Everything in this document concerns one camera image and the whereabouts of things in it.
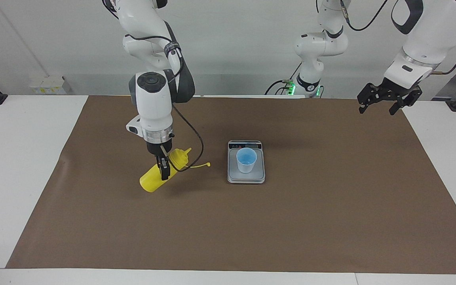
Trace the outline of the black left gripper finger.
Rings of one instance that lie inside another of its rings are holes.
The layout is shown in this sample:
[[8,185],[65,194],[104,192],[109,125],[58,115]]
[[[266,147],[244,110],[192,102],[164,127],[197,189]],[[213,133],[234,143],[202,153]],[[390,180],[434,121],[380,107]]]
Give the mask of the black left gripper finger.
[[389,114],[394,116],[401,108],[413,106],[422,94],[421,88],[413,88],[407,95],[391,94],[390,99],[394,101],[394,104],[389,109]]
[[378,87],[374,86],[372,83],[367,83],[357,95],[357,101],[359,103],[359,113],[363,114],[369,105],[381,101],[378,94]]

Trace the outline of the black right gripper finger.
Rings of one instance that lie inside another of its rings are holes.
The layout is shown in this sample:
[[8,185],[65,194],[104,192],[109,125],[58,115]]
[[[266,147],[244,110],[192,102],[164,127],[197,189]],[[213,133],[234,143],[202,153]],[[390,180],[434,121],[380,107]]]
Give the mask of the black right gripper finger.
[[171,175],[169,159],[166,154],[159,154],[157,155],[157,165],[158,170],[160,172],[160,178],[162,181],[166,181],[169,179]]

